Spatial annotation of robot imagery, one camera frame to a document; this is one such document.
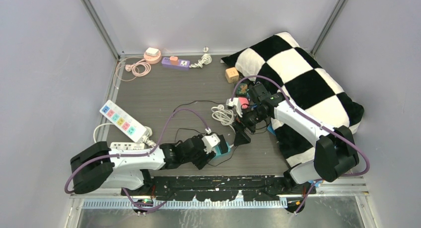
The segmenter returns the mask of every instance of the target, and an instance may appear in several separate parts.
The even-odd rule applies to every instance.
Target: green object
[[[247,84],[240,83],[237,87],[237,91],[235,92],[236,95],[246,96],[247,95]]]

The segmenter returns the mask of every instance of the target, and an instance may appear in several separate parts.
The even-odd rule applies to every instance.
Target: checkered pillow
[[[364,108],[353,102],[342,87],[293,39],[279,33],[222,60],[244,76],[261,75],[276,81],[303,110],[334,127],[357,131]],[[277,88],[258,78],[270,93]],[[272,119],[279,149],[290,166],[314,159],[315,149],[282,121]]]

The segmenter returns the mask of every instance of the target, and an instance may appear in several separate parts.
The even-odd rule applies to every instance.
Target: white power strip
[[[131,117],[111,100],[108,100],[105,105],[102,106],[99,113],[117,126],[117,128],[133,140],[133,142],[140,143],[146,139],[145,136],[148,135],[148,132],[145,126]]]
[[[144,150],[144,147],[144,143],[112,142],[110,145],[111,149],[117,150]]]

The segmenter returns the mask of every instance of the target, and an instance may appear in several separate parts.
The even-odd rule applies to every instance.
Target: gray wooden table
[[[129,113],[141,124],[152,128],[152,140],[157,141],[162,128],[175,107],[194,100],[213,100],[225,102],[234,88],[225,79],[227,66],[220,63],[222,56],[213,56],[212,63],[203,69],[190,69],[187,72],[162,67],[161,63],[152,65],[151,72],[130,82],[122,82],[116,104]],[[183,56],[180,59],[196,62],[200,56]],[[126,71],[123,78],[133,75]],[[197,102],[185,106],[198,111],[212,131],[223,134],[230,144],[234,140],[234,132],[227,126],[212,119],[211,107],[217,106],[210,102]],[[165,131],[162,143],[173,143],[178,128],[190,128],[204,132],[203,123],[193,113],[181,111],[171,120]],[[180,130],[177,140],[185,140],[194,131]],[[280,175],[288,169],[286,161],[279,152],[277,140],[269,132],[251,135],[251,143],[239,146],[232,157],[223,164],[212,167],[205,166],[202,170],[191,164],[184,164],[178,169],[151,171],[151,175]],[[116,127],[111,126],[107,142],[131,142]],[[231,154],[218,157],[211,164],[218,164],[228,159]]]

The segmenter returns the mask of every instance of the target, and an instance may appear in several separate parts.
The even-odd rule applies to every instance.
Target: purple power strip
[[[178,60],[178,65],[172,65],[170,62],[170,58],[162,58],[162,66],[165,68],[172,68],[172,69],[178,69],[182,71],[188,71],[190,66],[190,61],[187,60]]]

